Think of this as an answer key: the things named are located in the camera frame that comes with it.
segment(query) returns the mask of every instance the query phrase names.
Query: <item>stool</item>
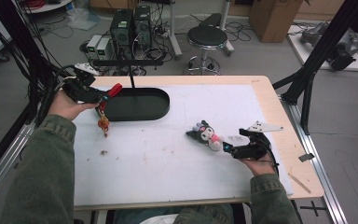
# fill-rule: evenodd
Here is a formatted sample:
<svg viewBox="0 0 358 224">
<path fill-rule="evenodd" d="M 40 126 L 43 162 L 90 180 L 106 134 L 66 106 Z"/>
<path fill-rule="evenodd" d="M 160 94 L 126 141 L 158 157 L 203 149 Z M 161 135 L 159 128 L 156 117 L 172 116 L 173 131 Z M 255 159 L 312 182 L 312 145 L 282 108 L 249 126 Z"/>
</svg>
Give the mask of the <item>stool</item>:
<svg viewBox="0 0 358 224">
<path fill-rule="evenodd" d="M 200 25 L 188 31 L 187 41 L 190 45 L 200 48 L 202 53 L 201 56 L 194 56 L 187 62 L 184 73 L 195 75 L 195 72 L 200 72 L 200 75 L 203 75 L 205 72 L 211 72 L 220 75 L 220 64 L 217 60 L 208 57 L 207 50 L 224 47 L 227 43 L 226 33 L 214 26 Z"/>
</svg>

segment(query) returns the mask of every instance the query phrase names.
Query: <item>gray floor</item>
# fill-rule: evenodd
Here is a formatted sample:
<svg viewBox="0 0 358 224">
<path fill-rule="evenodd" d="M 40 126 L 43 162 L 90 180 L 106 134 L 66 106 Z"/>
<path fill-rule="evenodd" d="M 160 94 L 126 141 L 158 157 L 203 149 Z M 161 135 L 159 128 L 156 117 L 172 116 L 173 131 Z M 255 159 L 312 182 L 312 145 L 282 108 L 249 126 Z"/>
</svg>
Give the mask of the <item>gray floor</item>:
<svg viewBox="0 0 358 224">
<path fill-rule="evenodd" d="M 63 17 L 63 11 L 56 11 L 42 15 L 36 21 L 58 21 Z M 177 27 L 193 20 L 191 17 L 178 19 Z M 247 25 L 246 19 L 229 18 L 228 21 L 239 21 Z M 110 20 L 100 20 L 96 27 L 88 31 L 71 30 L 66 24 L 67 20 L 53 24 L 54 34 L 49 33 L 43 37 L 47 48 L 62 65 L 85 62 L 84 54 L 78 49 L 80 44 L 89 40 L 92 34 L 105 33 Z M 274 83 L 300 68 L 301 63 L 287 40 L 281 44 L 262 44 L 252 31 L 245 33 L 251 40 L 232 41 L 235 52 L 230 57 L 221 50 L 210 53 L 210 56 L 220 62 L 224 75 L 263 75 Z M 180 76 L 186 61 L 199 54 L 197 49 L 191 48 L 185 42 L 183 35 L 177 37 L 183 57 L 165 63 L 158 70 L 148 68 L 148 76 Z M 286 88 L 277 90 L 277 93 L 283 93 Z M 0 62 L 0 140 L 25 107 L 26 92 L 27 80 L 13 60 L 8 63 Z M 349 223 L 358 223 L 358 72 L 318 72 L 311 102 L 310 133 L 346 219 Z M 0 213 L 7 186 L 14 173 L 15 171 L 11 170 L 0 185 Z M 313 201 L 316 206 L 324 207 L 322 199 Z M 300 206 L 311 206 L 310 200 L 299 200 L 297 206 L 304 223 L 331 222 L 324 210 L 315 214 L 313 210 L 300 209 Z M 76 213 L 76 216 L 87 222 L 90 219 L 89 212 Z"/>
</svg>

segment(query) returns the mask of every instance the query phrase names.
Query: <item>sleeve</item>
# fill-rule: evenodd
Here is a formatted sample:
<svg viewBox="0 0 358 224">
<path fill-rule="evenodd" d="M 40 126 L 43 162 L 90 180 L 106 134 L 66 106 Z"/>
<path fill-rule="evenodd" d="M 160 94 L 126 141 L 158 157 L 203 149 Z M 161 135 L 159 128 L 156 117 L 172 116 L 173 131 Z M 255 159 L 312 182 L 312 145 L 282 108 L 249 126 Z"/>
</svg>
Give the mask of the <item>sleeve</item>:
<svg viewBox="0 0 358 224">
<path fill-rule="evenodd" d="M 76 126 L 48 115 L 24 149 L 0 223 L 73 223 Z"/>
<path fill-rule="evenodd" d="M 300 223 L 277 175 L 251 179 L 252 223 Z"/>
</svg>

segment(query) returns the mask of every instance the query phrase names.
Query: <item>person's hand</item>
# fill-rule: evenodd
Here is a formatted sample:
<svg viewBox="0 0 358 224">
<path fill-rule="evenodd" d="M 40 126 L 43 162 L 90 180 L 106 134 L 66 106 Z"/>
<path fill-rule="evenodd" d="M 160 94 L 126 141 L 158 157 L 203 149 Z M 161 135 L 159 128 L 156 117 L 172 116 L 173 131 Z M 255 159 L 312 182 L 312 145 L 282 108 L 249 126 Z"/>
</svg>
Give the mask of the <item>person's hand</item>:
<svg viewBox="0 0 358 224">
<path fill-rule="evenodd" d="M 63 90 L 60 90 L 54 96 L 48 114 L 55 114 L 69 120 L 74 120 L 84 110 L 94 108 L 97 105 L 98 104 L 78 104 L 69 98 Z"/>
<path fill-rule="evenodd" d="M 268 153 L 258 161 L 252 159 L 242 159 L 239 161 L 244 163 L 252 171 L 254 176 L 275 174 L 275 170 L 272 166 L 271 158 Z"/>
</svg>

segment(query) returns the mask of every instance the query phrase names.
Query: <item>black oval tray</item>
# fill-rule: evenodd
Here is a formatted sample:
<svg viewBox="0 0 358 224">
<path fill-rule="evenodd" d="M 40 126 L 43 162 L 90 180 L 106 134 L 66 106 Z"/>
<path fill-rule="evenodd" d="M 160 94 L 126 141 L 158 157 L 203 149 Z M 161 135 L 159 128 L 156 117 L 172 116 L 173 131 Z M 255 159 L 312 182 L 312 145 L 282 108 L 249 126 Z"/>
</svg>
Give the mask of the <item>black oval tray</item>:
<svg viewBox="0 0 358 224">
<path fill-rule="evenodd" d="M 123 88 L 110 99 L 104 114 L 111 121 L 153 120 L 170 110 L 170 96 L 157 88 Z"/>
</svg>

